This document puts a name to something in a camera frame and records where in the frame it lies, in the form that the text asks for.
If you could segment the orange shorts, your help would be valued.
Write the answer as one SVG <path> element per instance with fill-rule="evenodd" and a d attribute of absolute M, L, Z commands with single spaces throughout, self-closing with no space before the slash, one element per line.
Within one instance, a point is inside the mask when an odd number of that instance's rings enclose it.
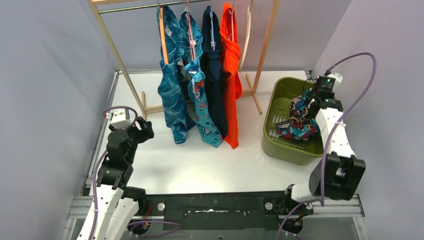
<path fill-rule="evenodd" d="M 228 134 L 224 140 L 232 149 L 239 146 L 238 139 L 238 119 L 237 119 L 237 104 L 236 101 L 242 96 L 243 87 L 239 77 L 239 60 L 241 58 L 241 47 L 238 43 L 237 19 L 234 10 L 234 36 L 235 42 L 231 40 L 231 15 L 230 9 L 232 5 L 228 2 L 224 3 L 220 37 L 222 43 L 222 52 L 220 61 L 223 69 L 223 102 L 225 108 L 225 116 L 228 126 Z"/>

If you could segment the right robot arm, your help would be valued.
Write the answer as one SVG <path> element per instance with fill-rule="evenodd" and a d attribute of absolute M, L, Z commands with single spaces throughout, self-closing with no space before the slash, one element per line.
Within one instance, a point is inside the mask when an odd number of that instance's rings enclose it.
<path fill-rule="evenodd" d="M 289 214 L 295 213 L 301 202 L 350 200 L 366 170 L 365 161 L 356 156 L 349 144 L 343 106 L 334 92 L 312 90 L 307 98 L 308 116 L 319 127 L 324 150 L 308 182 L 288 186 L 281 207 Z"/>

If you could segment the pink wire hanger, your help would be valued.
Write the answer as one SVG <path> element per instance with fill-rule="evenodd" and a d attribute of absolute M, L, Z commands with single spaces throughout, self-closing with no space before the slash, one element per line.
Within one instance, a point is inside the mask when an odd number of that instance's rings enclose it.
<path fill-rule="evenodd" d="M 230 34 L 230 37 L 231 37 L 231 41 L 232 42 L 235 42 L 234 7 L 235 7 L 235 0 L 232 1 L 231 9 L 229 10 L 229 13 L 230 13 L 230 23 L 231 23 L 231 34 Z"/>

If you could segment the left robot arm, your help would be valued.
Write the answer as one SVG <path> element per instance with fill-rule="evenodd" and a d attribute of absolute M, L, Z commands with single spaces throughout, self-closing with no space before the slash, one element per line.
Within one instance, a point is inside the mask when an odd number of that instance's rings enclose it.
<path fill-rule="evenodd" d="M 146 191 L 128 186 L 138 145 L 154 137 L 152 123 L 111 123 L 106 151 L 93 178 L 93 200 L 77 237 L 79 240 L 119 240 L 135 214 L 148 207 Z"/>

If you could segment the comic print shorts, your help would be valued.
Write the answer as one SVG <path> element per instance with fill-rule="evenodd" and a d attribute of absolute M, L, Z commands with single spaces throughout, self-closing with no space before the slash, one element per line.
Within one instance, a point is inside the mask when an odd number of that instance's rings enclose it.
<path fill-rule="evenodd" d="M 279 138 L 301 142 L 308 141 L 320 133 L 316 120 L 306 118 L 306 104 L 303 93 L 289 102 L 289 118 L 275 124 Z"/>

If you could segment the light wooden hanger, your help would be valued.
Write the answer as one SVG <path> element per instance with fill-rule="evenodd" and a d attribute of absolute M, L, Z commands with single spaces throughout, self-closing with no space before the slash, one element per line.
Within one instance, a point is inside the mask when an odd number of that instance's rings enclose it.
<path fill-rule="evenodd" d="M 251 35 L 251 27 L 252 27 L 252 8 L 253 8 L 254 0 L 249 0 L 249 4 L 247 6 L 247 14 L 246 14 L 246 33 L 245 33 L 245 41 L 244 41 L 244 48 L 242 51 L 241 61 L 239 65 L 239 72 L 243 70 L 244 63 L 246 60 L 247 50 L 249 46 L 250 41 L 250 35 Z"/>

